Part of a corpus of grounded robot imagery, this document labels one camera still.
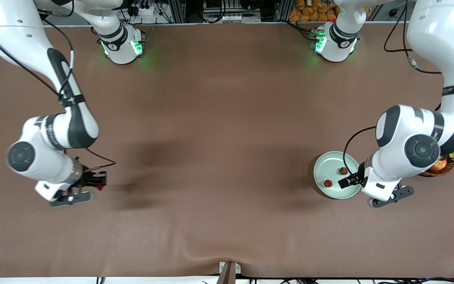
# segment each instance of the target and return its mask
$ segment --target brown leather table cover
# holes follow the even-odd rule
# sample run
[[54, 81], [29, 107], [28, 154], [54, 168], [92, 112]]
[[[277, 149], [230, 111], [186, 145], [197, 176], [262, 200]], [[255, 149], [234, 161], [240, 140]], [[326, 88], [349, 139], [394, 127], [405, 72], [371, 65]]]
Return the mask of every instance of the brown leather table cover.
[[[157, 27], [143, 59], [115, 65], [88, 28], [64, 28], [101, 128], [91, 148], [118, 163], [94, 201], [61, 208], [5, 153], [26, 119], [62, 108], [0, 58], [0, 277], [208, 275], [225, 260], [251, 277], [454, 277], [454, 171], [404, 180], [415, 194], [380, 209], [362, 193], [326, 198], [313, 180], [319, 155], [390, 106], [440, 102], [441, 75], [382, 50], [390, 29], [366, 25], [334, 64], [284, 24]], [[376, 150], [370, 131], [348, 152]]]

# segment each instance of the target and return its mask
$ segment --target round plate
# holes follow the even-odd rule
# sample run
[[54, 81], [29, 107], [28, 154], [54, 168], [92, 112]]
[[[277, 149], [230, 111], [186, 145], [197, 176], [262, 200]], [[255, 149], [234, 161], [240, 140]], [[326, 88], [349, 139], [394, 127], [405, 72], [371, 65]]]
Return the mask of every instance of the round plate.
[[[350, 155], [346, 154], [345, 160], [346, 165], [348, 165], [350, 170], [355, 172], [358, 170], [358, 162]], [[351, 174], [348, 173], [344, 176], [342, 174], [339, 174], [339, 169], [342, 167], [344, 167], [344, 163], [342, 162], [342, 152], [340, 151], [330, 151], [324, 153], [320, 156], [320, 158], [318, 158], [315, 163], [315, 168], [313, 170], [315, 182], [324, 194], [332, 198], [350, 198], [353, 195], [357, 194], [357, 192], [360, 190], [360, 185], [351, 185], [349, 187], [341, 189], [341, 187], [339, 186], [339, 180], [346, 178]], [[325, 185], [323, 185], [323, 183], [328, 179], [332, 181], [331, 187], [325, 187]]]

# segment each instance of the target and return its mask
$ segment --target red berry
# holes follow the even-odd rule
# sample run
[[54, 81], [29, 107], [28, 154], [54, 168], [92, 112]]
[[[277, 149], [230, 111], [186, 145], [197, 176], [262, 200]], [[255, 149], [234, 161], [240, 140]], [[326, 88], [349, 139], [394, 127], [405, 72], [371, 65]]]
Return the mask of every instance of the red berry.
[[346, 169], [345, 167], [342, 167], [339, 169], [339, 173], [344, 176], [345, 174], [348, 174], [348, 169]]

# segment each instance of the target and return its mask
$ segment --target brown tabletop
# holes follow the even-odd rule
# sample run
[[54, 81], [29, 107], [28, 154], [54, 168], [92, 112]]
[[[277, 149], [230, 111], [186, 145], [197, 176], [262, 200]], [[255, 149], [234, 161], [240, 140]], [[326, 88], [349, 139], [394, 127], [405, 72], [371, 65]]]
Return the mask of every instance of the brown tabletop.
[[[208, 275], [225, 260], [251, 277], [454, 277], [454, 171], [404, 180], [415, 194], [380, 209], [362, 193], [326, 198], [312, 177], [319, 155], [390, 106], [439, 103], [442, 76], [384, 52], [389, 29], [366, 25], [334, 64], [283, 24], [157, 27], [128, 65], [88, 28], [63, 29], [101, 128], [92, 149], [118, 163], [94, 201], [61, 208], [5, 153], [26, 119], [62, 108], [0, 58], [0, 277]], [[348, 152], [362, 162], [376, 150], [371, 131]]]

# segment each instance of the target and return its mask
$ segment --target wicker basket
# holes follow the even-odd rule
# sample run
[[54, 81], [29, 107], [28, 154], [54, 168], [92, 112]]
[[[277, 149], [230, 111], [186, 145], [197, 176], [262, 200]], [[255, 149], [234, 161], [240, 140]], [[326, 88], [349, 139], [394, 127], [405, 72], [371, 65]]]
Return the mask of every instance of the wicker basket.
[[450, 172], [452, 172], [453, 169], [454, 169], [454, 162], [448, 162], [442, 170], [438, 170], [438, 171], [426, 170], [426, 171], [420, 173], [420, 176], [424, 176], [427, 178], [430, 178], [433, 176], [445, 176], [445, 175], [449, 174]]

